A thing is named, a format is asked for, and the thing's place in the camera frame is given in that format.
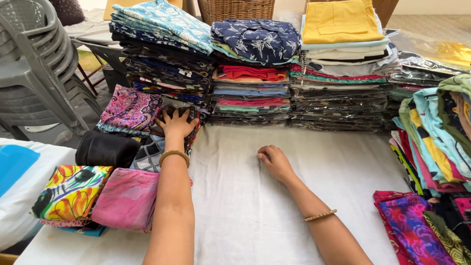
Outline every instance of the cardboard box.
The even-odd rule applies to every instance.
[[[145,2],[149,2],[149,0],[108,0],[106,1],[105,14],[103,15],[103,20],[111,20],[111,13],[114,12],[112,6],[114,4],[127,8]],[[169,3],[178,8],[183,9],[183,0],[169,0]]]
[[[332,1],[345,1],[345,0],[306,0],[307,3],[311,2],[332,2]],[[373,0],[373,8],[378,14],[378,17],[381,20],[381,25],[383,28],[389,22],[396,5],[398,4],[399,0]]]

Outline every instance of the pink paisley fabric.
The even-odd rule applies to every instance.
[[[150,232],[159,175],[116,168],[93,207],[91,219],[113,228]]]
[[[148,132],[161,104],[160,95],[145,94],[133,88],[116,85],[113,98],[101,114],[101,122],[115,127]]]
[[[89,220],[67,221],[67,220],[42,220],[40,219],[39,222],[41,224],[47,224],[54,227],[72,227],[72,226],[84,226],[90,221]]]

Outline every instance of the gold bangle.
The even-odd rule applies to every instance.
[[[185,161],[187,162],[187,168],[190,167],[190,157],[185,154],[184,152],[180,151],[180,150],[168,150],[168,151],[165,151],[161,156],[160,156],[160,159],[159,159],[159,165],[162,166],[162,161],[163,159],[168,156],[168,155],[172,155],[172,154],[179,154],[181,155]]]
[[[322,218],[322,217],[326,217],[326,216],[329,216],[329,215],[333,215],[337,212],[337,209],[334,209],[332,211],[328,211],[326,213],[323,213],[323,214],[319,214],[319,215],[316,215],[316,216],[313,216],[313,217],[309,217],[309,218],[306,218],[304,219],[305,222],[309,222],[309,221],[312,221],[312,220],[316,220],[316,219],[319,219],[319,218]]]

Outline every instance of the table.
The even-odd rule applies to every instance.
[[[205,126],[191,155],[196,265],[323,264],[288,190],[256,158],[274,144],[350,229],[376,265],[398,260],[373,205],[375,190],[406,192],[387,138],[358,132]],[[139,265],[149,234],[108,228],[100,238],[43,227],[15,265]]]
[[[40,153],[18,181],[0,197],[0,250],[26,239],[39,223],[28,212],[43,191],[57,165],[75,165],[75,149],[0,138],[0,145],[16,144]]]

